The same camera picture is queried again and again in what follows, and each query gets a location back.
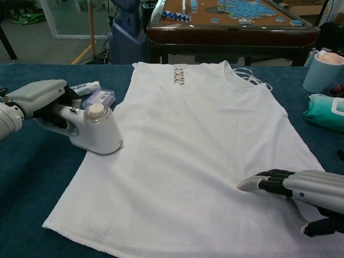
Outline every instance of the cup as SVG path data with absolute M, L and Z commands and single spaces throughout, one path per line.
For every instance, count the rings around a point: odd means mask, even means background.
M 336 60 L 326 62 L 323 61 L 324 58 L 321 58 L 319 51 L 315 50 L 312 52 L 305 64 L 305 67 L 309 67 L 306 79 L 303 82 L 303 88 L 305 90 L 311 93 L 322 93 L 331 86 L 332 81 L 344 65 L 343 57 L 336 54 L 333 55 L 335 55 Z

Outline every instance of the white cloth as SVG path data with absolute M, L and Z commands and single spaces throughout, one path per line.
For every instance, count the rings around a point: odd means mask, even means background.
M 88 152 L 43 227 L 118 257 L 342 257 L 342 235 L 304 236 L 283 197 L 236 188 L 268 169 L 322 170 L 266 85 L 227 62 L 184 77 L 136 66 L 114 112 L 124 148 Z

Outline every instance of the green bag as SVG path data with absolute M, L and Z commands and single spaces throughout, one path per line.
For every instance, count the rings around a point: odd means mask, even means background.
M 305 118 L 316 125 L 344 133 L 344 98 L 312 94 Z
M 13 22 L 19 25 L 39 23 L 45 20 L 44 13 L 35 13 L 35 14 L 20 14 L 13 16 Z

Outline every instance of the teal package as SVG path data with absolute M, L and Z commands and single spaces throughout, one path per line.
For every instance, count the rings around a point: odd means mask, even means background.
M 305 118 L 316 125 L 344 133 L 344 99 L 322 94 L 309 96 Z

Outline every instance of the yellow floor line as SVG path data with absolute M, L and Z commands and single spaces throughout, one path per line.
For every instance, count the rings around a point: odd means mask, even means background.
M 79 60 L 88 52 L 88 50 L 90 50 L 90 48 L 91 48 L 91 44 L 87 48 L 85 48 L 85 50 L 76 59 L 74 59 L 74 61 L 71 64 L 75 65 L 76 63 L 78 63 Z

